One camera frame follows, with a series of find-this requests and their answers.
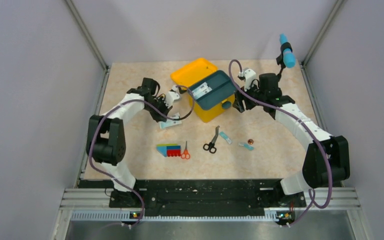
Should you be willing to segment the yellow plastic medicine box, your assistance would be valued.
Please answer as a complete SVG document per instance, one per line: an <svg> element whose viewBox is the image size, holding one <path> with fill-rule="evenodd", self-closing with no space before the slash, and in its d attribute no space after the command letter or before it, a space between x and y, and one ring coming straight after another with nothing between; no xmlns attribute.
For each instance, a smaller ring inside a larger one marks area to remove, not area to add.
<svg viewBox="0 0 384 240"><path fill-rule="evenodd" d="M233 106L236 88L230 77L205 58L198 58L170 74L177 85L191 93L188 102L193 111L208 123Z"/></svg>

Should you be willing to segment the teal divided tray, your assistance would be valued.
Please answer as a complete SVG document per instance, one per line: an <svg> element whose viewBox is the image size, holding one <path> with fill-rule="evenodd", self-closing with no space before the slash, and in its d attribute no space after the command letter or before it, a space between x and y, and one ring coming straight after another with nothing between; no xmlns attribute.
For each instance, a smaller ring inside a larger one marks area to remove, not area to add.
<svg viewBox="0 0 384 240"><path fill-rule="evenodd" d="M212 88L212 91L199 99L193 98L203 110L209 111L219 104L221 104L223 110L232 106L235 100L236 88L224 71L217 70L190 86L189 89L192 92L203 83L207 83Z"/></svg>

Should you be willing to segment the light blue plaster strip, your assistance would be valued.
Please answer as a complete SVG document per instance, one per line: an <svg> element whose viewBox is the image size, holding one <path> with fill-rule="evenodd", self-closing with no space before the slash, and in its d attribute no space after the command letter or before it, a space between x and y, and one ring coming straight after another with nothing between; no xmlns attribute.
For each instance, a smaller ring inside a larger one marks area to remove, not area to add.
<svg viewBox="0 0 384 240"><path fill-rule="evenodd" d="M219 132L219 135L221 138L223 138L229 145L231 145L233 143L233 141L231 140L231 138L223 131L220 131Z"/></svg>

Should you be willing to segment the orange handled scissors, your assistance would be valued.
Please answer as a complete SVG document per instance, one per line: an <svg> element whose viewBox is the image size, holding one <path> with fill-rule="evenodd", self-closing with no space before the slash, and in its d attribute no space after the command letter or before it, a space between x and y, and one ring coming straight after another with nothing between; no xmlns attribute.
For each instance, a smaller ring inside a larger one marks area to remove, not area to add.
<svg viewBox="0 0 384 240"><path fill-rule="evenodd" d="M182 152L182 154L180 155L181 159L184 159L184 160L189 160L191 158L191 155L188 151L188 141L185 142L185 145L184 145L184 150Z"/></svg>

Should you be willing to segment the black handled scissors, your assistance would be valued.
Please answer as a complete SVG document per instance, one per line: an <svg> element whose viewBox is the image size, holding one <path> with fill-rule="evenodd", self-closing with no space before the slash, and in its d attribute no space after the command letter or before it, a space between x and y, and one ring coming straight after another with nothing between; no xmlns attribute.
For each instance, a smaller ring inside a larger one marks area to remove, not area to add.
<svg viewBox="0 0 384 240"><path fill-rule="evenodd" d="M215 133L214 133L212 140L208 143L205 143L202 146L204 151L208 151L211 154L215 154L217 152L217 148L215 147L215 145L216 145L216 141L217 141L218 136L219 136L219 129L220 129L220 126L219 125L216 126L215 127Z"/></svg>

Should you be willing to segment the white blue wipe sachets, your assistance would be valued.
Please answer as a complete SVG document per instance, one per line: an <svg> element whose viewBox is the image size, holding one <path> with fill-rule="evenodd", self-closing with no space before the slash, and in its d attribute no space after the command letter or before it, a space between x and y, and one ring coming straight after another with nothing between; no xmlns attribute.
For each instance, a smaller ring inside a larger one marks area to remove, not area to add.
<svg viewBox="0 0 384 240"><path fill-rule="evenodd" d="M204 82L192 91L192 95L193 98L197 100L211 91L212 88L208 85L207 82Z"/></svg>

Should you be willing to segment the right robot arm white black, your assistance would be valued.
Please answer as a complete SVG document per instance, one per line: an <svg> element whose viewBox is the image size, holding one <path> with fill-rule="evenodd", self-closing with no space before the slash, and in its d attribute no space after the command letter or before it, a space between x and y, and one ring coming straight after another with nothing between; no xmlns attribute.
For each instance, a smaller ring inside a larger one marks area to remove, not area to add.
<svg viewBox="0 0 384 240"><path fill-rule="evenodd" d="M276 183L273 200L287 206L294 194L328 186L329 179L338 183L350 177L349 143L343 136L333 136L317 126L279 87L275 73L257 75L252 69L239 73L245 82L235 92L233 104L239 112L260 105L270 116L287 128L306 151L302 169Z"/></svg>

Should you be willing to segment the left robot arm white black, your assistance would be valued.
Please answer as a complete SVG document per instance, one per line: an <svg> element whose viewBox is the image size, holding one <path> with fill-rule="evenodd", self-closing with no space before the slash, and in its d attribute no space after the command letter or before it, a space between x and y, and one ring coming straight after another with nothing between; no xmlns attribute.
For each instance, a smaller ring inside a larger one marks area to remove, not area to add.
<svg viewBox="0 0 384 240"><path fill-rule="evenodd" d="M125 124L145 110L156 122L165 122L180 94L175 88L158 94L160 84L152 78L143 78L140 86L127 91L124 98L104 115L92 115L88 122L86 152L90 166L102 166L101 173L111 178L114 190L129 207L140 202L140 193L134 189L136 178L123 161L127 151Z"/></svg>

